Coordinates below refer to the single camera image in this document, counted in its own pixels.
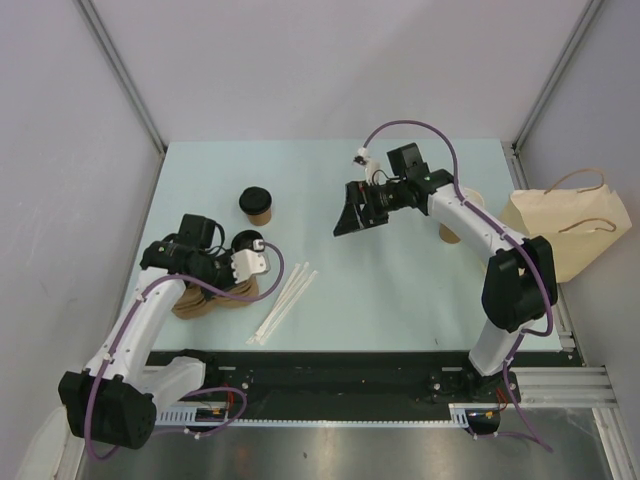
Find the brown pulp cup carrier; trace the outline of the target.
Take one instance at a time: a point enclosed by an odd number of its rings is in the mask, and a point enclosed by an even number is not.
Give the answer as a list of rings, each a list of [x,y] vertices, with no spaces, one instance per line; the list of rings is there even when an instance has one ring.
[[[256,297],[259,295],[257,280],[252,277],[250,280],[234,286],[230,293],[242,298]],[[213,296],[209,299],[205,297],[206,291],[201,287],[189,284],[172,308],[172,313],[182,320],[191,320],[208,315],[215,309],[237,309],[250,305],[249,302],[231,299],[225,296]]]

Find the black coffee cup lid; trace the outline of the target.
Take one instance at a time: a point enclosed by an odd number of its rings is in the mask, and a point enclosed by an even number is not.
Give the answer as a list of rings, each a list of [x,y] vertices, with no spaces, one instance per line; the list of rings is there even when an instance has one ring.
[[[271,209],[272,196],[259,186],[246,188],[239,197],[239,207],[247,215],[261,215]]]

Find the kraft paper takeout bag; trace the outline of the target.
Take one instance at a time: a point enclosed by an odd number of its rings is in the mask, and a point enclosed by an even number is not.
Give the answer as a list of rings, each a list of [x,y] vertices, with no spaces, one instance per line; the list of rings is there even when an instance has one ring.
[[[585,173],[597,174],[599,183],[572,189],[561,186]],[[531,238],[542,236],[551,244],[559,283],[580,274],[632,227],[621,198],[597,168],[571,172],[546,189],[512,192],[500,221]]]

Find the brown paper coffee cup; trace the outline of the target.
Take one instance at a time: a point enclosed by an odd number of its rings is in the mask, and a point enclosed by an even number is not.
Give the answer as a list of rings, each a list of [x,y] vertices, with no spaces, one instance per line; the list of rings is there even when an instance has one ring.
[[[247,218],[249,222],[254,226],[258,226],[258,227],[265,226],[272,219],[272,210],[267,209],[264,212],[261,212],[259,214],[248,214]]]

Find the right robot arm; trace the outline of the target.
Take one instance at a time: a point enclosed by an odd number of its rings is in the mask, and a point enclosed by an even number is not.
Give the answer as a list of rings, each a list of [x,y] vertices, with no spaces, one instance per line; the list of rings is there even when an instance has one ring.
[[[486,323],[469,353],[474,367],[461,376],[463,393],[484,401],[497,389],[495,374],[510,363],[520,337],[557,300],[553,251],[542,236],[528,238],[498,221],[478,203],[456,191],[454,177],[432,171],[414,143],[388,152],[393,175],[379,184],[366,148],[355,163],[365,177],[345,185],[345,203],[336,237],[385,225],[393,211],[413,208],[432,217],[469,246],[486,264],[481,303]]]

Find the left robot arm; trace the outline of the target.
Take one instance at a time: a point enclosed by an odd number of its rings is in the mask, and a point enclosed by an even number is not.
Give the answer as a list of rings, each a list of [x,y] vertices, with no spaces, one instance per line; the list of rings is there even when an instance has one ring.
[[[229,290],[230,266],[216,264],[209,250],[219,228],[209,218],[186,214],[177,232],[153,242],[126,311],[98,352],[79,372],[64,373],[58,392],[73,435],[113,447],[139,449],[151,436],[159,414],[189,393],[207,400],[221,387],[220,374],[202,355],[187,353],[146,376],[152,347],[187,280]]]

